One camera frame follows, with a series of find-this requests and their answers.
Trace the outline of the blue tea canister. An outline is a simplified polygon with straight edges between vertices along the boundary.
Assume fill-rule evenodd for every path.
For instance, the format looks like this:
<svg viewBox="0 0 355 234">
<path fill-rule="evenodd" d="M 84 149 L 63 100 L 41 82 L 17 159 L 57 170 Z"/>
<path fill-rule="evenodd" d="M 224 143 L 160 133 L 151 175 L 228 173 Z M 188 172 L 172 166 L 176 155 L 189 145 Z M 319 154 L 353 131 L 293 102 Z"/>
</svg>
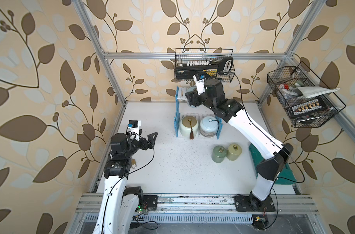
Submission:
<svg viewBox="0 0 355 234">
<path fill-rule="evenodd" d="M 196 87 L 196 86 L 192 86 L 192 87 L 189 87 L 189 88 L 187 89 L 187 92 L 193 92 L 193 91 L 195 91 L 195 90 L 197 90 L 197 87 Z"/>
</svg>

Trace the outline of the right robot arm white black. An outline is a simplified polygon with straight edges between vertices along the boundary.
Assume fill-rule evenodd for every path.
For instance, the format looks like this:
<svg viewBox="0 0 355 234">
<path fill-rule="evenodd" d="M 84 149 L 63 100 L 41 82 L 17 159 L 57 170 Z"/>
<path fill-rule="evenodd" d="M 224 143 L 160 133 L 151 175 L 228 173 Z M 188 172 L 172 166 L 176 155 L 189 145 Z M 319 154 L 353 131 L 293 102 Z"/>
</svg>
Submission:
<svg viewBox="0 0 355 234">
<path fill-rule="evenodd" d="M 226 98 L 223 85 L 218 80 L 198 83 L 196 90 L 186 92 L 185 96 L 190 105 L 204 105 L 213 111 L 216 117 L 237 129 L 258 149 L 263 161 L 256 167 L 257 180 L 249 196 L 257 202 L 265 201 L 271 194 L 293 147 L 289 143 L 284 145 L 265 131 L 237 100 Z"/>
</svg>

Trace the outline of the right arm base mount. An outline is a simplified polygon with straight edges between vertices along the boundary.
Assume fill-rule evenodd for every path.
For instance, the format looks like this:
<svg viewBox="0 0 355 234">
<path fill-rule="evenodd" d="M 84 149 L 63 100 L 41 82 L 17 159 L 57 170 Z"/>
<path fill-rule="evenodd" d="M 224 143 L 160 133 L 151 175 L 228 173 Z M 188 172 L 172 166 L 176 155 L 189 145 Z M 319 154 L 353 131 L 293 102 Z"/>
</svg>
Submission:
<svg viewBox="0 0 355 234">
<path fill-rule="evenodd" d="M 256 198 L 252 192 L 248 195 L 235 195 L 233 197 L 237 212 L 275 212 L 275 203 L 269 195 L 265 200 L 261 201 Z"/>
</svg>

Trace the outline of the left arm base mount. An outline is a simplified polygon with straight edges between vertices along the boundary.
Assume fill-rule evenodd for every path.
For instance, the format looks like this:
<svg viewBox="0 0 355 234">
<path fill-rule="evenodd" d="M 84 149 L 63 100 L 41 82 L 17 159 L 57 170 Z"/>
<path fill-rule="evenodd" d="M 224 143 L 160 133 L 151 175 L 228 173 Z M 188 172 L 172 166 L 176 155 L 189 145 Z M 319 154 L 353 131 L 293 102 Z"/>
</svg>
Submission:
<svg viewBox="0 0 355 234">
<path fill-rule="evenodd" d="M 158 196 L 157 195 L 144 195 L 143 193 L 136 194 L 138 198 L 138 205 L 135 211 L 142 213 L 144 211 L 155 211 L 158 206 Z"/>
</svg>

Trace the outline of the yellow-green tea canister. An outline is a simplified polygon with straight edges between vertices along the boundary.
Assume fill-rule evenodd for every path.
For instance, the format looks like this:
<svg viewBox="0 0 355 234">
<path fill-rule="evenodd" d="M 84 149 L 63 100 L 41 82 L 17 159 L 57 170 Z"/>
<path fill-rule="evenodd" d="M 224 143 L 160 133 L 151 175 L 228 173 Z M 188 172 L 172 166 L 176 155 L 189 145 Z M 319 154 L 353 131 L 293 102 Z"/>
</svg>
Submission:
<svg viewBox="0 0 355 234">
<path fill-rule="evenodd" d="M 241 154 L 242 154 L 242 148 L 238 144 L 232 143 L 227 148 L 226 157 L 230 161 L 235 161 L 239 158 Z"/>
</svg>

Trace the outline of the green tea canister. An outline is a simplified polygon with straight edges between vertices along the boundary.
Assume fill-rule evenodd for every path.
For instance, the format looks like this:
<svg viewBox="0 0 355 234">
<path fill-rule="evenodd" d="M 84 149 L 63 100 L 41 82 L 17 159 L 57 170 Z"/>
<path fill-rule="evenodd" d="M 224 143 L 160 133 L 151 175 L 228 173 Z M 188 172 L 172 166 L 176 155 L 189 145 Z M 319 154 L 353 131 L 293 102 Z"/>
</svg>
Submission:
<svg viewBox="0 0 355 234">
<path fill-rule="evenodd" d="M 212 152 L 212 160 L 215 163 L 222 163 L 227 156 L 227 149 L 223 146 L 217 145 Z"/>
</svg>

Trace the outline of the blue white wooden shelf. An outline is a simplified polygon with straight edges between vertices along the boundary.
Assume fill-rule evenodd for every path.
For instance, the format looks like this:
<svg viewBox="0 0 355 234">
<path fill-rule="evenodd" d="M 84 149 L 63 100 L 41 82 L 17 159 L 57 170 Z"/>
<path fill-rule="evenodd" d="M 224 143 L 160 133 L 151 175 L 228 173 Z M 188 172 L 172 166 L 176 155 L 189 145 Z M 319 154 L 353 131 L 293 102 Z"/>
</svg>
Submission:
<svg viewBox="0 0 355 234">
<path fill-rule="evenodd" d="M 175 104 L 176 113 L 174 118 L 174 129 L 176 137 L 184 138 L 216 138 L 219 139 L 223 123 L 213 114 L 203 113 L 183 113 L 180 106 L 187 103 L 185 93 L 195 91 L 196 88 L 176 88 Z"/>
</svg>

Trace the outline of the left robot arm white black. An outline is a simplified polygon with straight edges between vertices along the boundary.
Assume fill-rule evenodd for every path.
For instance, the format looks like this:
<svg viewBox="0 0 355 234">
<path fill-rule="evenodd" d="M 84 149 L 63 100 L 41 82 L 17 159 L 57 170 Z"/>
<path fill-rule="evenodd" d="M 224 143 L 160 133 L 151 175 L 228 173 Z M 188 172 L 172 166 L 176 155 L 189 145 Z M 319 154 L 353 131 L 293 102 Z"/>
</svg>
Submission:
<svg viewBox="0 0 355 234">
<path fill-rule="evenodd" d="M 131 157 L 138 150 L 154 150 L 157 132 L 147 138 L 134 132 L 111 137 L 111 152 L 104 168 L 104 192 L 94 234 L 126 234 L 134 213 L 143 202 L 140 186 L 127 187 L 132 173 Z"/>
</svg>

